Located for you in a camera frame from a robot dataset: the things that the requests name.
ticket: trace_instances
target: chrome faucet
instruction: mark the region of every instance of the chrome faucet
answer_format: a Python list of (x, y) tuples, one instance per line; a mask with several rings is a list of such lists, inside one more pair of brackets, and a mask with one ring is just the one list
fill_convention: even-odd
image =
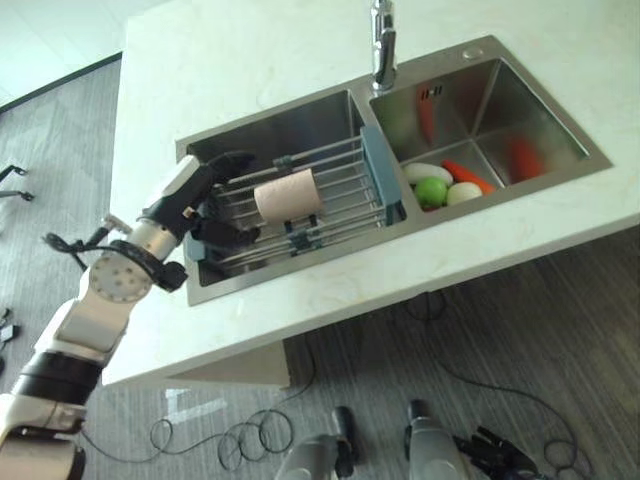
[(393, 28), (393, 2), (374, 0), (371, 6), (373, 37), (373, 88), (388, 90), (396, 78), (396, 30)]

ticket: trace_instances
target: metal rack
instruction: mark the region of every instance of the metal rack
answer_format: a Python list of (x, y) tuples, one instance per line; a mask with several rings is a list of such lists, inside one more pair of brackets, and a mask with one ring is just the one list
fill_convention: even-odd
[[(372, 159), (373, 151), (380, 148), (372, 146), (371, 135), (372, 132), (363, 129), (361, 135), (277, 158), (271, 168), (217, 186), (212, 193), (217, 219), (239, 229), (259, 227), (261, 233), (252, 245), (209, 261), (223, 271), (236, 274), (392, 224), (400, 192), (395, 177), (380, 171), (380, 165), (385, 164)], [(323, 210), (282, 224), (265, 223), (253, 198), (254, 188), (309, 168), (320, 192)]]

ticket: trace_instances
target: orange carrot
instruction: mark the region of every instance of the orange carrot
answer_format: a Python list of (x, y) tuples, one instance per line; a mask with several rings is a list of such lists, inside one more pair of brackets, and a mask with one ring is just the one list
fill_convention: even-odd
[(445, 160), (442, 162), (442, 166), (449, 170), (449, 173), (453, 176), (453, 179), (456, 182), (471, 182), (478, 185), (480, 190), (482, 190), (483, 195), (495, 192), (496, 190), (496, 187), (485, 182), (471, 170), (463, 167), (462, 165), (458, 165), (457, 163), (453, 163), (451, 160)]

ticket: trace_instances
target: white countertop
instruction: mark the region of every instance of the white countertop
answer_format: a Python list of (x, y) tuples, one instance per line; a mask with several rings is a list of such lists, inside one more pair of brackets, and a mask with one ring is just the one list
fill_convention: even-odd
[[(132, 19), (111, 211), (133, 222), (176, 140), (366, 74), (369, 3), (177, 1)], [(399, 61), (493, 34), (614, 168), (195, 307), (185, 287), (154, 289), (104, 383), (170, 376), (637, 223), (639, 19), (635, 0), (398, 0)]]

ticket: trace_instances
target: green lime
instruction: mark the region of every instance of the green lime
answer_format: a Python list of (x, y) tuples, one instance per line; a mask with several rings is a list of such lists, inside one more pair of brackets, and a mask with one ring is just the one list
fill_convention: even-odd
[(447, 184), (438, 177), (420, 180), (413, 189), (421, 207), (441, 207), (447, 199)]

